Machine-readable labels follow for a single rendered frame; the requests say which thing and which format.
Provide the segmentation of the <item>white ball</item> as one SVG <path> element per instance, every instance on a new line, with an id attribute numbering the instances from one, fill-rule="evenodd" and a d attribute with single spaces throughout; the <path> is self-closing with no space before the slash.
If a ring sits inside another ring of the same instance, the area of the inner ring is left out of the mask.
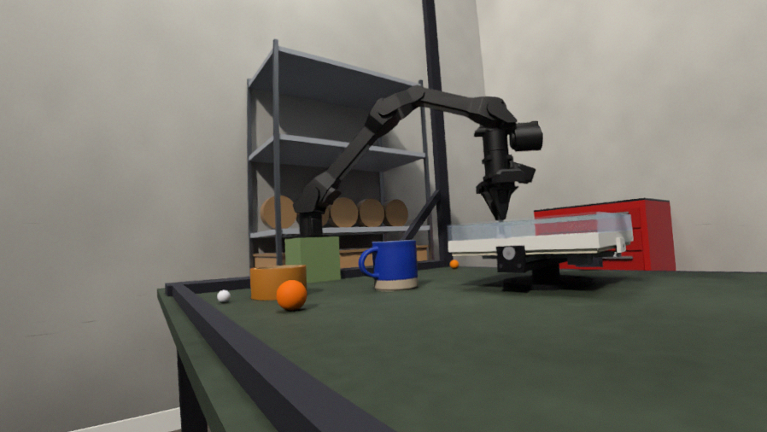
<path id="1" fill-rule="evenodd" d="M 226 291 L 226 290 L 222 290 L 222 291 L 220 291 L 220 292 L 218 293 L 218 295 L 217 295 L 217 299 L 218 299 L 218 301 L 219 301 L 219 302 L 221 302 L 221 303 L 226 303 L 226 302 L 228 302 L 228 301 L 230 300 L 230 298 L 231 298 L 231 295 L 230 295 L 230 293 L 229 293 L 228 291 Z"/>

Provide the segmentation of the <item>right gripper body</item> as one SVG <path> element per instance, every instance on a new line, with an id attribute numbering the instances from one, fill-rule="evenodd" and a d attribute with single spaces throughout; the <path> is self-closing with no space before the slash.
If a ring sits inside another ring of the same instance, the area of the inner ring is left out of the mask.
<path id="1" fill-rule="evenodd" d="M 483 181 L 476 186 L 476 193 L 489 192 L 492 187 L 515 186 L 518 182 L 526 182 L 525 172 L 522 169 L 509 169 L 509 155 L 507 150 L 494 150 L 483 154 L 482 164 L 484 164 L 485 176 Z M 491 185 L 491 187 L 490 187 Z"/>

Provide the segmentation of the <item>orange cylinder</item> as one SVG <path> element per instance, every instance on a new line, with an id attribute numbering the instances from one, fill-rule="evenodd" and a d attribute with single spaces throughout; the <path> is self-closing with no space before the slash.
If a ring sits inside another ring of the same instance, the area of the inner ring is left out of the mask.
<path id="1" fill-rule="evenodd" d="M 307 290 L 306 266 L 293 266 L 263 266 L 250 268 L 251 299 L 258 301 L 274 301 L 277 299 L 276 294 L 278 287 L 289 280 L 296 280 L 302 283 Z"/>

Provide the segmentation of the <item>blue ceramic mug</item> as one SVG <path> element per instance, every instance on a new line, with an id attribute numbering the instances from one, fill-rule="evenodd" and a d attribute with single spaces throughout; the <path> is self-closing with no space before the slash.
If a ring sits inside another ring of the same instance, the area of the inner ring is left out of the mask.
<path id="1" fill-rule="evenodd" d="M 372 253 L 373 274 L 365 268 L 365 259 Z M 372 242 L 372 248 L 359 258 L 360 271 L 373 277 L 379 291 L 402 291 L 419 286 L 416 240 Z"/>

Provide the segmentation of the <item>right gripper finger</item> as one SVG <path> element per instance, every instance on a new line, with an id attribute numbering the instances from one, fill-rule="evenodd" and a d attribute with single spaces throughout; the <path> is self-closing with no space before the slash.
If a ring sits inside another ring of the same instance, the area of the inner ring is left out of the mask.
<path id="1" fill-rule="evenodd" d="M 481 196 L 483 196 L 483 199 L 486 201 L 491 213 L 493 214 L 495 220 L 498 220 L 498 213 L 495 213 L 491 208 L 491 202 L 493 201 L 492 196 L 490 192 L 483 192 L 481 193 Z"/>
<path id="2" fill-rule="evenodd" d="M 511 195 L 517 188 L 518 186 L 506 186 L 506 187 L 492 187 L 489 189 L 489 192 L 492 196 L 496 210 L 501 220 L 506 219 Z"/>

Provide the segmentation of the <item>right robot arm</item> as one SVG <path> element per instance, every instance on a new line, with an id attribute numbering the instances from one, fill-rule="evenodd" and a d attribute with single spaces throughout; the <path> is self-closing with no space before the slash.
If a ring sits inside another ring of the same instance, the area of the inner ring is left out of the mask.
<path id="1" fill-rule="evenodd" d="M 542 149 L 543 133 L 538 121 L 517 123 L 501 98 L 460 96 L 414 85 L 376 101 L 364 127 L 346 149 L 325 172 L 303 188 L 301 196 L 292 205 L 295 213 L 299 213 L 300 236 L 295 238 L 328 237 L 323 236 L 322 214 L 342 194 L 338 190 L 342 180 L 376 140 L 418 107 L 465 116 L 479 124 L 474 137 L 483 136 L 483 153 L 509 151 L 507 135 L 510 148 L 515 152 Z"/>

